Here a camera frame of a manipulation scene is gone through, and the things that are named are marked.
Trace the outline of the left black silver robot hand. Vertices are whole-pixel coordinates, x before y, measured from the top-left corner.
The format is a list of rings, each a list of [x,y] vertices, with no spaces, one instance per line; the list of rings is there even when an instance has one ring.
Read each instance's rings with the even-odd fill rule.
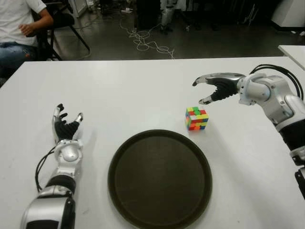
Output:
[[[56,144],[61,140],[72,140],[80,123],[83,121],[83,113],[79,113],[73,122],[68,123],[64,120],[68,114],[62,113],[63,110],[63,104],[57,105],[52,116],[52,131]]]

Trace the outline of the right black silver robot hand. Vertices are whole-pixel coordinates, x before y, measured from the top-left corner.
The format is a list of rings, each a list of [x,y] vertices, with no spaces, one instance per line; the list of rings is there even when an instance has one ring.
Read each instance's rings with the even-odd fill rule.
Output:
[[[210,73],[195,79],[192,86],[206,83],[216,87],[216,90],[208,97],[199,101],[199,104],[210,104],[228,98],[238,93],[238,83],[245,78],[240,73]]]

